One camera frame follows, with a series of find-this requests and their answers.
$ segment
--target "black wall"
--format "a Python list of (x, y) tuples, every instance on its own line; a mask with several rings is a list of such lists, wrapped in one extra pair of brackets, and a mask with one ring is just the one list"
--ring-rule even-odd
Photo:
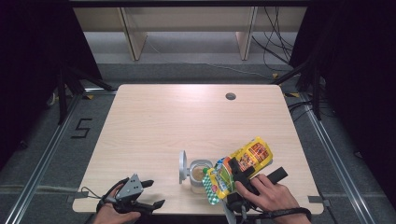
[(101, 78), (74, 11), (64, 2), (0, 2), (0, 169), (45, 109), (62, 67)]
[[(396, 208), (396, 4), (361, 0), (342, 6), (317, 66), (337, 116)], [(307, 10), (291, 65), (307, 59), (335, 10)], [(312, 74), (303, 75), (312, 82)]]

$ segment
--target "hole in table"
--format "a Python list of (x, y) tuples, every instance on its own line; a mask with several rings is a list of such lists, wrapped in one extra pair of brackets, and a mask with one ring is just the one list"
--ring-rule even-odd
[(225, 98), (227, 98), (227, 100), (234, 100), (236, 98), (236, 95), (233, 92), (228, 92), (227, 94), (225, 94)]

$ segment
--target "wire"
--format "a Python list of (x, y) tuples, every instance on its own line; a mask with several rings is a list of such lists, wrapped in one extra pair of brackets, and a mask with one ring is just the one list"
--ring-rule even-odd
[(262, 47), (262, 49), (265, 49), (266, 51), (268, 51), (269, 53), (271, 53), (272, 55), (274, 55), (275, 57), (277, 57), (280, 61), (282, 61), (283, 63), (288, 63), (288, 61), (284, 60), (283, 58), (281, 58), (279, 55), (275, 54), (273, 51), (269, 50), (268, 48), (266, 48), (265, 46), (263, 46), (261, 43), (259, 43), (259, 41), (256, 40), (256, 38), (254, 36), (251, 37), (260, 47)]
[[(163, 55), (159, 50), (157, 50), (156, 48), (154, 48), (154, 46), (152, 46), (151, 43), (150, 43), (148, 40), (146, 40), (146, 41), (147, 41), (147, 43), (151, 46), (152, 49), (154, 49), (157, 53)], [(167, 63), (186, 63), (186, 62), (181, 62), (181, 61), (178, 61), (178, 62), (170, 62), (170, 61), (167, 61), (167, 60), (165, 60), (165, 59), (163, 59), (163, 60), (166, 61)], [(231, 68), (231, 67), (215, 65), (215, 64), (213, 64), (213, 63), (203, 63), (203, 64), (208, 65), (208, 66), (212, 66), (212, 67), (216, 67), (216, 68), (229, 69), (229, 70), (232, 70), (232, 71), (235, 71), (235, 72), (238, 72), (238, 73), (242, 73), (242, 74), (256, 75), (256, 76), (264, 77), (264, 78), (267, 78), (267, 79), (273, 79), (272, 77), (268, 77), (268, 76), (263, 75), (263, 74), (260, 74), (260, 73), (252, 73), (252, 72), (241, 71), (241, 70), (234, 69), (234, 68)]]
[(280, 44), (281, 44), (281, 46), (278, 46), (278, 47), (280, 47), (280, 48), (283, 49), (283, 52), (284, 52), (284, 54), (285, 54), (285, 57), (287, 58), (287, 60), (289, 60), (289, 57), (290, 57), (289, 51), (291, 51), (291, 49), (286, 48), (286, 46), (285, 46), (284, 43), (288, 44), (288, 45), (291, 46), (291, 47), (292, 47), (292, 44), (290, 44), (288, 41), (286, 41), (286, 40), (281, 36), (281, 34), (280, 34), (279, 19), (278, 19), (278, 16), (279, 16), (279, 7), (275, 7), (275, 10), (276, 10), (276, 20), (275, 20), (275, 22), (273, 22), (273, 20), (271, 19), (271, 17), (270, 17), (270, 15), (269, 15), (269, 13), (268, 13), (266, 7), (264, 7), (264, 10), (265, 10), (265, 13), (266, 13), (266, 15), (267, 15), (267, 18), (268, 18), (269, 22), (271, 23), (272, 28), (273, 28), (270, 37), (268, 37), (268, 36), (266, 35), (266, 33), (264, 33), (265, 37), (268, 39), (267, 45), (266, 45), (266, 46), (268, 46), (268, 44), (269, 44), (270, 42), (273, 43), (273, 44), (275, 44), (273, 41), (271, 41), (272, 35), (275, 33), (275, 34), (277, 35), (279, 41), (280, 41)]
[(93, 194), (95, 197), (92, 197), (92, 196), (87, 196), (88, 198), (94, 198), (94, 199), (101, 199), (101, 197), (99, 197), (97, 194), (95, 194), (92, 190), (90, 190), (89, 188), (87, 188), (87, 187), (82, 187), (81, 188), (81, 192), (82, 192), (82, 190), (83, 189), (86, 189), (87, 191), (89, 191), (91, 194)]
[(299, 117), (297, 117), (297, 119), (300, 119), (304, 114), (306, 114), (307, 112), (311, 111), (312, 108), (310, 108), (309, 110), (305, 110), (303, 114), (301, 114)]

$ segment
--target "wrist strap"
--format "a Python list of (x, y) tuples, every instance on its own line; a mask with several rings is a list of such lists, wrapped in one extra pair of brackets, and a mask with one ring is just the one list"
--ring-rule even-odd
[(290, 209), (282, 209), (282, 210), (276, 210), (272, 212), (262, 212), (258, 216), (255, 217), (248, 217), (247, 219), (266, 219), (266, 218), (276, 218), (276, 217), (283, 217), (287, 215), (292, 215), (292, 214), (300, 214), (304, 213), (306, 214), (306, 217), (308, 218), (309, 221), (311, 221), (311, 212), (304, 208), (304, 207), (296, 207), (296, 208), (290, 208)]

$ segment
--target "metal rail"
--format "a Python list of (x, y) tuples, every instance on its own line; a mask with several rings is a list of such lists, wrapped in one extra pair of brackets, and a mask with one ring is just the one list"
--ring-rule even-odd
[[(309, 101), (306, 93), (301, 92), (300, 96), (303, 101)], [(326, 129), (324, 128), (322, 122), (316, 119), (316, 116), (312, 112), (310, 105), (306, 105), (305, 110), (307, 111), (308, 117), (311, 120), (312, 125), (314, 126), (315, 131), (317, 132), (330, 161), (332, 162), (332, 166), (334, 167), (334, 170), (340, 179), (341, 185), (344, 187), (346, 195), (355, 209), (359, 220), (361, 223), (375, 223), (373, 215), (370, 213), (366, 201), (364, 201), (363, 197), (359, 193), (359, 190), (349, 175), (347, 168), (345, 167), (343, 161), (338, 155), (337, 150), (332, 144), (332, 140), (330, 139), (329, 135), (327, 135)]]
[(13, 207), (8, 213), (7, 217), (7, 224), (14, 224), (20, 223), (21, 219), (26, 212), (27, 207), (29, 206), (30, 201), (32, 201), (33, 196), (35, 195), (35, 190), (39, 182), (41, 181), (44, 173), (46, 172), (50, 161), (55, 154), (56, 148), (58, 147), (65, 129), (67, 128), (70, 118), (73, 115), (73, 111), (76, 109), (79, 100), (81, 99), (80, 95), (75, 95), (69, 105), (69, 113), (64, 119), (64, 122), (59, 124), (55, 130), (54, 135), (49, 141), (46, 150), (44, 151), (43, 155), (41, 156), (40, 161), (38, 162), (35, 170), (33, 171), (32, 175), (30, 176), (29, 181), (24, 186), (23, 191), (21, 192), (20, 197), (15, 202)]

